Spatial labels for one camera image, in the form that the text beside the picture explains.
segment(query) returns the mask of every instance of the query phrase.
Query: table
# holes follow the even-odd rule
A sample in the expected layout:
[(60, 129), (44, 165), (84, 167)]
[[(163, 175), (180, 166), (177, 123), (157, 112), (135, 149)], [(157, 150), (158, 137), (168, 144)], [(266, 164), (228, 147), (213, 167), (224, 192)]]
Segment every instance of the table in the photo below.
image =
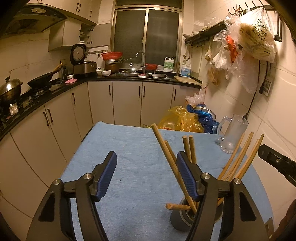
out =
[[(230, 155), (214, 143), (217, 135), (160, 130), (177, 154), (184, 150), (182, 136), (194, 136), (198, 165), (204, 172), (218, 177)], [(179, 203), (182, 191), (166, 158), (149, 128), (117, 126), (98, 122), (75, 153), (61, 179), (76, 180), (102, 163), (109, 151), (118, 162), (106, 196), (96, 203), (110, 241), (180, 241), (188, 233), (175, 230), (170, 223), (167, 202)], [(263, 221), (273, 217), (264, 187), (251, 165), (244, 185), (255, 201)], [(73, 225), (77, 240), (83, 240), (75, 199), (71, 200)], [(211, 240), (217, 241), (218, 221)]]

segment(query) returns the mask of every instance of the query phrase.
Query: glass mug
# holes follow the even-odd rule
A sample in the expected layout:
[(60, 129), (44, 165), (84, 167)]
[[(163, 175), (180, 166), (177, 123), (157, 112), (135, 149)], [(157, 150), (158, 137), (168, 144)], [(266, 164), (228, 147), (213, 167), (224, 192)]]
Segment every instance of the glass mug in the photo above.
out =
[(218, 142), (220, 143), (222, 151), (232, 154), (240, 140), (240, 137), (246, 131), (249, 123), (245, 118), (239, 115), (233, 115), (232, 118), (225, 116), (217, 128), (217, 134), (220, 133), (222, 125), (226, 121), (229, 121), (230, 124), (224, 136), (218, 138)]

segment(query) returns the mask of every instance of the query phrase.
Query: silver bolt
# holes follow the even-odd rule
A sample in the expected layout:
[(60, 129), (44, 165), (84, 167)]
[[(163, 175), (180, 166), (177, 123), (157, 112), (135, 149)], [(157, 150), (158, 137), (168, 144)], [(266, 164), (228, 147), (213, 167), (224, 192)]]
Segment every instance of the silver bolt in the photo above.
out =
[(241, 184), (242, 183), (242, 181), (240, 179), (238, 179), (238, 178), (233, 179), (233, 181), (234, 181), (235, 184)]
[(86, 173), (83, 175), (84, 179), (90, 179), (91, 178), (91, 173)]
[(211, 177), (211, 175), (209, 173), (205, 172), (205, 173), (202, 174), (202, 177), (204, 179), (209, 179)]
[(54, 185), (59, 185), (61, 183), (61, 180), (60, 179), (56, 179), (53, 181), (53, 184)]

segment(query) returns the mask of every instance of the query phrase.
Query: range hood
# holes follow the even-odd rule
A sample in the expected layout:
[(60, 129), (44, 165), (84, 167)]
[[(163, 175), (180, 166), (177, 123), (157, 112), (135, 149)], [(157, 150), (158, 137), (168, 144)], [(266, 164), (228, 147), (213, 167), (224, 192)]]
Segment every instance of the range hood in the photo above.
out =
[(13, 18), (1, 38), (41, 33), (67, 17), (45, 4), (27, 4)]

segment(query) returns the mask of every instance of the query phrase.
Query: blue gripper pad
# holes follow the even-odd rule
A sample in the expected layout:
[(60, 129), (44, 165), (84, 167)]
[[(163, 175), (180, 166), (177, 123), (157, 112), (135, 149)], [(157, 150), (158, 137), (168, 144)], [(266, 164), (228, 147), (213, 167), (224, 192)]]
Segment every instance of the blue gripper pad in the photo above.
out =
[(198, 199), (198, 193), (197, 193), (197, 187), (196, 187), (196, 181), (189, 169), (189, 167), (187, 166), (187, 163), (190, 165), (194, 165), (192, 163), (190, 163), (190, 161), (188, 160), (186, 154), (182, 154), (181, 152), (179, 152), (177, 154), (177, 167), (178, 170), (182, 176), (182, 179), (185, 183), (186, 186), (186, 190), (189, 194), (190, 197), (193, 198), (193, 200), (197, 200)]
[(102, 164), (97, 165), (97, 167), (99, 167), (99, 170), (95, 176), (95, 179), (97, 179), (97, 193), (95, 194), (95, 196), (98, 200), (100, 200), (102, 197), (106, 195), (116, 165), (117, 155), (114, 151), (110, 151), (107, 157), (105, 158), (104, 162)]

